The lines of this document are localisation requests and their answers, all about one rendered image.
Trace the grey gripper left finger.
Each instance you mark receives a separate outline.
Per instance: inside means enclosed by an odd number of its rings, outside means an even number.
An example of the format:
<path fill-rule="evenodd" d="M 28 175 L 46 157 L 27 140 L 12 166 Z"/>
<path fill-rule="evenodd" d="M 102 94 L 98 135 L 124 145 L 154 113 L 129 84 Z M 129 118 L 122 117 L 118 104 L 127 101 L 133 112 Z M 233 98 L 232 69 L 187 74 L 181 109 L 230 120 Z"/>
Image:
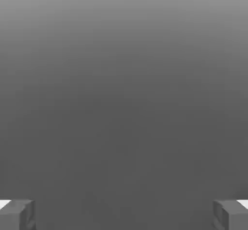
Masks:
<path fill-rule="evenodd" d="M 35 201 L 0 199 L 0 230 L 36 230 Z"/>

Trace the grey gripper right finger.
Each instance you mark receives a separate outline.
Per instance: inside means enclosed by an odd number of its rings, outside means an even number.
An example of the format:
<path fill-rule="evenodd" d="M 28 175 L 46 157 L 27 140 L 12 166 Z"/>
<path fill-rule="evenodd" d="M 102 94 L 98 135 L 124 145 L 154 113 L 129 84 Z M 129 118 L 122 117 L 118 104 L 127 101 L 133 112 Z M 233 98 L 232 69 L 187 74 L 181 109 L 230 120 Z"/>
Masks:
<path fill-rule="evenodd" d="M 213 230 L 248 230 L 248 199 L 214 200 Z"/>

